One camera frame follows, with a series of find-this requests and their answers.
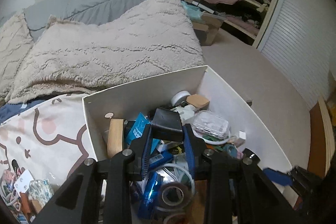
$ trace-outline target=white closet door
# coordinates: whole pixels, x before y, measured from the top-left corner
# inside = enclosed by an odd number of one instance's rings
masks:
[[[333,91],[329,58],[336,45],[333,0],[279,0],[258,47],[311,109]]]

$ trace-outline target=roll of tape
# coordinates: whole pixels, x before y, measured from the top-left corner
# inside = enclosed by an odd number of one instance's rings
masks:
[[[185,213],[177,213],[170,216],[167,216],[163,221],[163,224],[176,224],[176,223],[183,223],[185,219]]]
[[[172,106],[179,105],[180,103],[185,101],[190,95],[191,94],[188,91],[182,90],[179,93],[175,94],[173,98],[171,98],[170,103]]]
[[[177,201],[168,198],[170,190],[176,189]],[[192,198],[191,192],[186,185],[180,182],[171,182],[161,186],[157,195],[157,206],[164,209],[182,209],[187,206]]]

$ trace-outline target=white storage box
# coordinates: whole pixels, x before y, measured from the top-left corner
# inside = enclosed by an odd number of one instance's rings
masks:
[[[83,98],[85,121],[97,160],[107,158],[102,135],[109,132],[114,118],[135,120],[139,112],[165,105],[181,90],[197,93],[210,100],[209,110],[229,121],[232,135],[246,133],[246,142],[239,147],[249,148],[261,159],[260,168],[270,167],[287,172],[291,169],[287,157],[267,127],[248,104],[208,66],[165,73],[96,92]]]

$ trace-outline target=blue packet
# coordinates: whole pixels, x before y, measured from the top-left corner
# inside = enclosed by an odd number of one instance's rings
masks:
[[[163,177],[156,172],[149,173],[145,191],[143,193],[138,217],[144,219],[151,219],[154,210],[156,198],[162,184]]]
[[[150,124],[151,122],[146,119],[146,117],[140,112],[137,119],[135,120],[135,123],[133,127],[131,128],[130,132],[126,136],[126,143],[131,144],[131,141],[140,138],[142,136],[143,130],[145,129],[145,126],[147,124]],[[153,139],[152,148],[151,148],[151,154],[153,153],[155,147],[158,145],[160,140]]]

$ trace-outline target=white tape roll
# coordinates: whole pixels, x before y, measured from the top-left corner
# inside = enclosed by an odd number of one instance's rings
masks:
[[[172,106],[179,105],[183,101],[187,99],[188,96],[191,94],[187,92],[186,90],[180,91],[179,93],[175,94],[173,98],[171,98],[170,103]]]

